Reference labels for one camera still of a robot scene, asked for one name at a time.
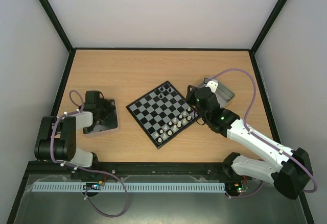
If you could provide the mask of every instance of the gray wall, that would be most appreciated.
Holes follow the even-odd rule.
[[[251,48],[277,0],[49,0],[73,46]]]
[[[289,0],[256,55],[282,142],[310,154],[319,189],[307,198],[316,223],[327,217],[326,5]]]
[[[0,0],[0,223],[5,223],[68,57],[38,0]]]

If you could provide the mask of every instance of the chessboard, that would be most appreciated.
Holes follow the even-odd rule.
[[[196,111],[169,81],[126,108],[158,149],[198,118]]]

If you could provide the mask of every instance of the wooden tabletop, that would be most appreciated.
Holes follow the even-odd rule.
[[[205,77],[228,68],[241,68],[254,76],[248,52],[78,50],[58,114],[76,109],[68,98],[72,89],[83,97],[87,90],[99,90],[105,98],[115,98],[120,132],[96,138],[77,132],[77,146],[96,153],[100,161],[221,162],[231,152],[258,158],[239,143],[196,123],[158,150],[126,109],[164,81],[186,96],[188,85],[197,86]],[[243,117],[253,95],[251,80],[233,71],[220,76],[219,81],[235,93],[228,109]],[[271,138],[259,95],[248,124]]]

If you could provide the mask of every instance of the gray floor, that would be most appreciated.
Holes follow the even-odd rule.
[[[27,191],[15,223],[306,223],[299,200],[289,200],[273,187],[255,196],[229,200],[224,194],[130,193],[129,210],[110,219],[96,213],[81,193]],[[117,214],[123,193],[99,193],[92,199],[103,212]]]

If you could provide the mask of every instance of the table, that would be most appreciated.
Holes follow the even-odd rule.
[[[115,98],[120,132],[86,138],[77,132],[77,146],[94,152],[100,161],[109,162],[221,162],[231,152],[257,159],[241,144],[196,123],[157,149],[137,124],[126,106],[164,81],[170,81],[186,96],[188,85],[198,85],[204,77],[228,68],[241,68],[254,77],[249,53],[244,51],[125,51],[77,50],[58,114],[76,109],[68,97],[70,90],[83,96],[87,90],[99,90],[105,98]],[[253,95],[251,80],[232,71],[219,77],[235,93],[229,105],[244,116]],[[248,123],[271,138],[259,90]]]

